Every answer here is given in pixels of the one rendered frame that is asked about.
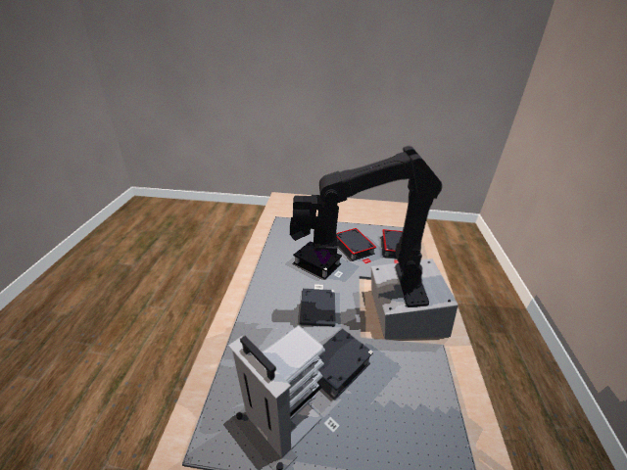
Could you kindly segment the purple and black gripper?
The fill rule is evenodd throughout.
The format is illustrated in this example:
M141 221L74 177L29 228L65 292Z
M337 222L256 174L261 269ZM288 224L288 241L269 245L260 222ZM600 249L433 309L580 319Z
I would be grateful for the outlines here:
M333 256L337 255L337 224L334 227L325 227L327 229L326 236L326 244L313 244L313 250L318 256L320 263L326 264L328 260ZM322 257L321 251L328 251L325 258Z

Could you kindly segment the white multi-well plate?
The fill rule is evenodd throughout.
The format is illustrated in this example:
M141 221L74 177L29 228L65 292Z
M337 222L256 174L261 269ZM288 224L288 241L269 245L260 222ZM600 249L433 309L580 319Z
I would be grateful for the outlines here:
M263 354L289 382L324 352L323 345L298 325L264 350Z

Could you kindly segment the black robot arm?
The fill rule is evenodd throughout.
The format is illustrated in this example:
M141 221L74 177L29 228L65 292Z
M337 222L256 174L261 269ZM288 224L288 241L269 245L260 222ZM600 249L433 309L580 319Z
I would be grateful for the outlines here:
M412 146L377 163L324 175L319 180L320 195L294 196L290 236L297 241L313 229L313 243L326 244L325 227L337 224L338 203L366 189L401 179L409 179L410 191L402 237L396 245L396 270L407 306L428 306L421 279L421 241L430 207L440 194L442 183Z

